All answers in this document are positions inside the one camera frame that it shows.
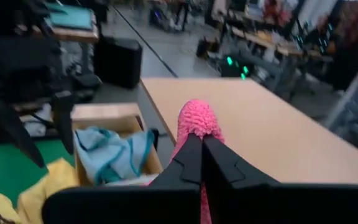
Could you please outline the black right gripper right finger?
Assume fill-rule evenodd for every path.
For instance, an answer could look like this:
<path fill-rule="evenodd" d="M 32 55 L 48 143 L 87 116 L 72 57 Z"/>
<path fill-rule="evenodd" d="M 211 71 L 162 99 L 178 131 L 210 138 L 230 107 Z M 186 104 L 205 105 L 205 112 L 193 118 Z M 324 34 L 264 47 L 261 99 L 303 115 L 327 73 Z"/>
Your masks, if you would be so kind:
<path fill-rule="evenodd" d="M 223 184 L 229 189 L 242 190 L 279 184 L 279 181 L 265 174 L 212 135 L 203 138 L 208 163 L 205 182 L 213 186 Z"/>

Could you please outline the small wooden table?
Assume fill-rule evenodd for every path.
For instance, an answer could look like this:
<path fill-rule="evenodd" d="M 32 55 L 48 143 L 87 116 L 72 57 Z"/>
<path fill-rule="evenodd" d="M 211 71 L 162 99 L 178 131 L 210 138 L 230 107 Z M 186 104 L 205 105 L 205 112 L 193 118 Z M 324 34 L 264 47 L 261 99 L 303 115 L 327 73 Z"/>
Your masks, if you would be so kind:
<path fill-rule="evenodd" d="M 68 29 L 54 27 L 52 29 L 54 36 L 58 40 L 70 42 L 96 43 L 99 40 L 99 30 L 96 24 L 93 24 L 91 30 Z"/>

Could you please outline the black rectangular case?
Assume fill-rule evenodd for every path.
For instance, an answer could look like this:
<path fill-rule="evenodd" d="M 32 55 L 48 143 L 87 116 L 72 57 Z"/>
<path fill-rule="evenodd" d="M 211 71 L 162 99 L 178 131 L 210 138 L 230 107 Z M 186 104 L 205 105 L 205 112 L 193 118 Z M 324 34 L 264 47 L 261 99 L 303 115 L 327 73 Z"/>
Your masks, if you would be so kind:
<path fill-rule="evenodd" d="M 140 82 L 142 50 L 135 39 L 102 36 L 94 45 L 94 73 L 105 83 L 134 89 Z"/>

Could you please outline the tan wooden box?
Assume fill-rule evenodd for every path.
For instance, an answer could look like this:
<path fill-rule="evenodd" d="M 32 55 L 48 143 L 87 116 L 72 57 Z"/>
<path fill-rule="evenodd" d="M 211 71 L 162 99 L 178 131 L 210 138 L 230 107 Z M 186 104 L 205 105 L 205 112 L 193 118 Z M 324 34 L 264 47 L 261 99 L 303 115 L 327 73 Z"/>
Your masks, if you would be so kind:
<path fill-rule="evenodd" d="M 73 134 L 76 129 L 86 129 L 91 126 L 108 129 L 117 132 L 120 137 L 125 138 L 138 131 L 151 130 L 145 127 L 142 114 L 135 103 L 96 103 L 87 105 L 76 105 L 72 114 Z M 155 136 L 152 149 L 147 157 L 141 175 L 160 174 L 163 171 L 162 165 L 155 149 Z M 86 175 L 76 146 L 74 144 L 75 169 L 80 185 L 94 185 Z"/>

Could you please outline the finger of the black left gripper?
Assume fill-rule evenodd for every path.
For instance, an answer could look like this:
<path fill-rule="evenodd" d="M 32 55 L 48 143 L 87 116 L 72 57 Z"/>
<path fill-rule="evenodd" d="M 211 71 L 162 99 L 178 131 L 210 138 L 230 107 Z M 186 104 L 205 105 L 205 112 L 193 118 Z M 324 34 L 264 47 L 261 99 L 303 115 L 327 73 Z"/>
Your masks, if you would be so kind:
<path fill-rule="evenodd" d="M 74 104 L 75 96 L 70 91 L 61 91 L 52 96 L 53 123 L 69 154 L 74 152 L 71 126 L 71 112 Z"/>
<path fill-rule="evenodd" d="M 7 105 L 0 105 L 0 139 L 11 141 L 40 168 L 45 166 L 39 149 L 24 128 L 15 109 Z"/>

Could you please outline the pink microfiber towel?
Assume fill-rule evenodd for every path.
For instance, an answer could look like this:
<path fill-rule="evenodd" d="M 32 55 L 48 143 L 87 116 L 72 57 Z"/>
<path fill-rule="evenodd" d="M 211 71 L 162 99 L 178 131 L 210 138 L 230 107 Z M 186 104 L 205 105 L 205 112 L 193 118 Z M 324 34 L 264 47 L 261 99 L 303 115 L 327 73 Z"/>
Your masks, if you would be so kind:
<path fill-rule="evenodd" d="M 177 143 L 175 144 L 172 156 L 176 156 L 182 146 L 184 146 L 188 136 L 195 134 L 200 139 L 206 135 L 212 135 L 221 142 L 224 142 L 224 137 L 219 127 L 217 117 L 210 107 L 210 105 L 201 100 L 190 100 L 183 105 L 178 115 L 178 129 L 177 129 Z M 160 223 L 149 224 L 190 224 L 189 221 L 179 221 L 180 217 L 189 218 L 190 215 L 186 212 L 176 212 L 177 209 L 172 210 L 173 214 L 168 216 L 167 221 L 160 219 Z M 211 215 L 208 205 L 208 196 L 206 193 L 205 182 L 201 182 L 200 187 L 200 217 L 195 224 L 212 224 Z"/>

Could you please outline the green table mat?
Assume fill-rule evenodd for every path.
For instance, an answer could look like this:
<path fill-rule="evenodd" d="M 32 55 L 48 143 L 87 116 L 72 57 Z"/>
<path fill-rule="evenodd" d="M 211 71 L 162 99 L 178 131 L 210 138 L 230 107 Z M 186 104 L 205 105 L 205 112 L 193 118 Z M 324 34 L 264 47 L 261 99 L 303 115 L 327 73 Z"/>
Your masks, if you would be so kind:
<path fill-rule="evenodd" d="M 0 194 L 14 207 L 20 193 L 37 183 L 47 169 L 39 168 L 12 144 L 0 144 Z"/>

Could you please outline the beige desk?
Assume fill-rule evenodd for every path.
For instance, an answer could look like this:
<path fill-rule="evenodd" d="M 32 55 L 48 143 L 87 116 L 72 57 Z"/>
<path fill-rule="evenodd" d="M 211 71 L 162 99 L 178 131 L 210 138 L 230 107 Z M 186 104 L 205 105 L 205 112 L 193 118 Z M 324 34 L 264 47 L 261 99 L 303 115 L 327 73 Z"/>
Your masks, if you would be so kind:
<path fill-rule="evenodd" d="M 172 141 L 192 99 L 212 107 L 226 145 L 281 182 L 358 184 L 358 148 L 252 80 L 144 78 L 142 85 Z"/>

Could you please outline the black device with green lights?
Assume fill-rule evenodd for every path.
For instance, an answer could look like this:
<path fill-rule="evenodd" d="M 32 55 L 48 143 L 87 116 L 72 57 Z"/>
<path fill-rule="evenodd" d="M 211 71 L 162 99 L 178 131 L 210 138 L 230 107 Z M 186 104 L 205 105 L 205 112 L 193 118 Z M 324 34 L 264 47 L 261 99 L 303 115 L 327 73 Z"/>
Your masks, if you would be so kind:
<path fill-rule="evenodd" d="M 252 75 L 255 65 L 239 55 L 225 55 L 219 64 L 222 77 L 245 80 Z"/>

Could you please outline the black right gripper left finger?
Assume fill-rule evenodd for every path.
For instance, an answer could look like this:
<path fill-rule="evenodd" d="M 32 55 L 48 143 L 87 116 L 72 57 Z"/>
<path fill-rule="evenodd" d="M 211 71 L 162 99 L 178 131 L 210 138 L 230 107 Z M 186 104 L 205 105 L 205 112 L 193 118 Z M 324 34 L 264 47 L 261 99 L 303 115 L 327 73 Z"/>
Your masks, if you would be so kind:
<path fill-rule="evenodd" d="M 168 167 L 149 186 L 155 189 L 199 189 L 201 168 L 202 140 L 189 134 Z"/>

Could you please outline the cluttered wooden workbench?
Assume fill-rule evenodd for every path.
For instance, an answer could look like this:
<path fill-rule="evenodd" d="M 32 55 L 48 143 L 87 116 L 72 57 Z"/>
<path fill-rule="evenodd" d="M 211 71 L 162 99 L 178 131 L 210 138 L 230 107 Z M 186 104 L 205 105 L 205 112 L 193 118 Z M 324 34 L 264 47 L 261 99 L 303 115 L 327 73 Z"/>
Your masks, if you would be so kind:
<path fill-rule="evenodd" d="M 267 49 L 272 49 L 283 56 L 292 56 L 299 58 L 315 58 L 324 62 L 332 62 L 333 58 L 318 50 L 317 46 L 311 44 L 299 45 L 296 41 L 277 40 L 272 39 L 270 32 L 264 32 L 262 35 L 255 33 L 248 33 L 236 27 L 231 27 L 229 30 L 236 36 L 248 40 L 253 44 L 263 46 Z"/>

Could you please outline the light blue microfiber towel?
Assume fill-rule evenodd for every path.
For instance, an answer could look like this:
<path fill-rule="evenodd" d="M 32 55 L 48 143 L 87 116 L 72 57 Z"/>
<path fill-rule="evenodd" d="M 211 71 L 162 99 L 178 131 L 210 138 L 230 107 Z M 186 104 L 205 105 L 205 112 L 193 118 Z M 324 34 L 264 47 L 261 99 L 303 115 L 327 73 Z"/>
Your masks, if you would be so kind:
<path fill-rule="evenodd" d="M 94 185 L 140 177 L 154 139 L 151 130 L 122 138 L 117 132 L 95 126 L 76 129 L 73 134 L 80 161 Z"/>

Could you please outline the teal mat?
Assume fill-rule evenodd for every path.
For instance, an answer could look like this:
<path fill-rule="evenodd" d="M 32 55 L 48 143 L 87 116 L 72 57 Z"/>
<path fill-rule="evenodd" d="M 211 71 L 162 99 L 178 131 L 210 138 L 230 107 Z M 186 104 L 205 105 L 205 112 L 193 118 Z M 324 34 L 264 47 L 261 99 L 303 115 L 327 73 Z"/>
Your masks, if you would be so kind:
<path fill-rule="evenodd" d="M 93 12 L 84 7 L 46 3 L 50 12 L 48 23 L 53 27 L 67 29 L 91 30 L 93 28 Z"/>

